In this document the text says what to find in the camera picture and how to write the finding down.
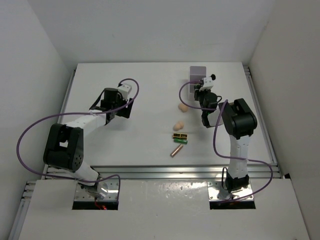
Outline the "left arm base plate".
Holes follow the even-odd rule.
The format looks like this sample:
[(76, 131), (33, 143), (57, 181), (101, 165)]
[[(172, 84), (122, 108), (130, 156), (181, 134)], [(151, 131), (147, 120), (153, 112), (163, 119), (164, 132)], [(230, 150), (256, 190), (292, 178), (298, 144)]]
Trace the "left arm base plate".
[(75, 189), (74, 200), (76, 202), (112, 202), (118, 199), (118, 185), (112, 182), (99, 182), (93, 186), (78, 184)]

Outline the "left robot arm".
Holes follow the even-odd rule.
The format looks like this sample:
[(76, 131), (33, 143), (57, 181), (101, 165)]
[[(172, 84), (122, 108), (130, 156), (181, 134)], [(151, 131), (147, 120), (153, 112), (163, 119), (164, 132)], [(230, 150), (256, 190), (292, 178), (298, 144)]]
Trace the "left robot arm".
[(99, 173), (84, 160), (84, 138), (107, 125), (115, 116), (130, 117), (133, 106), (133, 99), (129, 98), (131, 90), (129, 84), (105, 88), (89, 108), (88, 115), (65, 124), (53, 124), (44, 149), (44, 163), (68, 172), (83, 185), (96, 185)]

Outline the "black round makeup brush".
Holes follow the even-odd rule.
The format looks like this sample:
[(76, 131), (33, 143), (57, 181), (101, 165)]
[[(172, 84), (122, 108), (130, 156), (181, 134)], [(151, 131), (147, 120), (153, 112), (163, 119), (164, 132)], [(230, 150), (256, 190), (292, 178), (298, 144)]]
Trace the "black round makeup brush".
[(215, 74), (212, 74), (211, 76), (211, 79), (214, 81), (214, 80), (216, 80), (216, 75)]

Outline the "black gold lipstick case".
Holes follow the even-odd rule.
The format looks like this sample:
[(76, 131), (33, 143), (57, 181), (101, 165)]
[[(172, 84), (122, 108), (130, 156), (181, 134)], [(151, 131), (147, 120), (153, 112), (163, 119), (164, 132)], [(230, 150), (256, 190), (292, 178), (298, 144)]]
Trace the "black gold lipstick case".
[(186, 133), (173, 133), (172, 137), (174, 139), (183, 139), (183, 140), (187, 140), (188, 139), (188, 135)]

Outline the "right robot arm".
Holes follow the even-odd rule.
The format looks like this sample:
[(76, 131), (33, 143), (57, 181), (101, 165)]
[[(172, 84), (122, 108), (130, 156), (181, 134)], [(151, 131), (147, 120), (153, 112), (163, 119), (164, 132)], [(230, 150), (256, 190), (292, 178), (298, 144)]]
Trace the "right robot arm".
[[(199, 84), (194, 87), (194, 99), (203, 109), (201, 114), (202, 124), (206, 128), (216, 124), (212, 117), (218, 117), (216, 110), (222, 109), (218, 103), (218, 96), (211, 90), (201, 90)], [(250, 138), (258, 126), (258, 121), (244, 98), (238, 98), (232, 103), (226, 103), (222, 112), (222, 122), (230, 137), (230, 155), (238, 159), (229, 161), (224, 189), (229, 193), (246, 188), (249, 184), (247, 169), (248, 148)]]

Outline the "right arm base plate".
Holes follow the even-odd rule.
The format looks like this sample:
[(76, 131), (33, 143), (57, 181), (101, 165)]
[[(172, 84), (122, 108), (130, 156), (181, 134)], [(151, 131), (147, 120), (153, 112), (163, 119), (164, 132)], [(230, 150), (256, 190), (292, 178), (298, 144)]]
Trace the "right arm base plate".
[(233, 190), (230, 193), (223, 189), (221, 181), (207, 182), (208, 197), (211, 202), (219, 201), (253, 201), (253, 189), (251, 183), (247, 187), (242, 187), (238, 190)]

